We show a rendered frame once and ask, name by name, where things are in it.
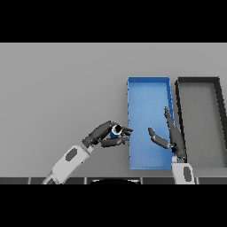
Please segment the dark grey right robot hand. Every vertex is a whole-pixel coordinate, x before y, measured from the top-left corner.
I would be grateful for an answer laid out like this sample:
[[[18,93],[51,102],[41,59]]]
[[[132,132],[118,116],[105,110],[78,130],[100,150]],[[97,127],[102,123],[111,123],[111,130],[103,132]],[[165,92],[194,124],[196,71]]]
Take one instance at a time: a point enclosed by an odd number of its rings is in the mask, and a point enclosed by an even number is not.
[[[186,151],[182,134],[179,128],[173,123],[167,107],[164,108],[164,116],[167,120],[170,141],[157,135],[151,127],[148,128],[149,136],[156,145],[165,149],[171,148],[172,152],[176,154],[176,157],[179,160],[186,160]]]

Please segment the dark grey bin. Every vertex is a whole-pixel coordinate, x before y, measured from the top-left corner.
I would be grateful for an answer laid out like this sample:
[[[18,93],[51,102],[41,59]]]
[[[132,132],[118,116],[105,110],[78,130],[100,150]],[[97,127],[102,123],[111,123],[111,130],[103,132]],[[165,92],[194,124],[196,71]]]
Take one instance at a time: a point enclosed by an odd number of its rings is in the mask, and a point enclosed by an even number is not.
[[[176,105],[187,161],[227,168],[227,115],[219,77],[178,77]]]

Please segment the blue bin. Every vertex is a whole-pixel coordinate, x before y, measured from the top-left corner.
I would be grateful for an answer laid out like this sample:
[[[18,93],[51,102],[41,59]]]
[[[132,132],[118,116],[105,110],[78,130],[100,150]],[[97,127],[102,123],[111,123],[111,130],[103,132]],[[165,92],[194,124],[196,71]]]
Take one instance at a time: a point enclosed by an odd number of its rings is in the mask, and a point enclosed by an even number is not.
[[[133,129],[129,136],[129,168],[170,170],[173,155],[171,149],[156,145],[148,132],[151,127],[157,135],[169,140],[164,107],[169,109],[173,118],[170,78],[129,76],[127,85],[128,127]]]

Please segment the blue pipe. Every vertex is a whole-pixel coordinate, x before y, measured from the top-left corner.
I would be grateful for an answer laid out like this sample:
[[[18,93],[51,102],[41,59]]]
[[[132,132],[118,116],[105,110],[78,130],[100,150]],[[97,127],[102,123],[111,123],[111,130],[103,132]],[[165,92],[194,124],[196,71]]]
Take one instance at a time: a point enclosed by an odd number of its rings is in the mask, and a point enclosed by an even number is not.
[[[121,125],[114,125],[110,131],[110,138],[117,138],[122,132]]]

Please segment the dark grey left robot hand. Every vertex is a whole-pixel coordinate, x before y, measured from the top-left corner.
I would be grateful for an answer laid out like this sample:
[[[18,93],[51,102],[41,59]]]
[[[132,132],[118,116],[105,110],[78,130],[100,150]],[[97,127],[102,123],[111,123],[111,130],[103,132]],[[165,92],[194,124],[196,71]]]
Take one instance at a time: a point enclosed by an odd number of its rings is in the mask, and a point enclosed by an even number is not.
[[[129,136],[132,129],[121,126],[122,132],[117,138],[110,138],[110,131],[114,125],[119,123],[115,121],[106,121],[97,126],[91,133],[82,140],[82,143],[89,148],[91,145],[101,144],[102,147],[117,146],[129,142]]]

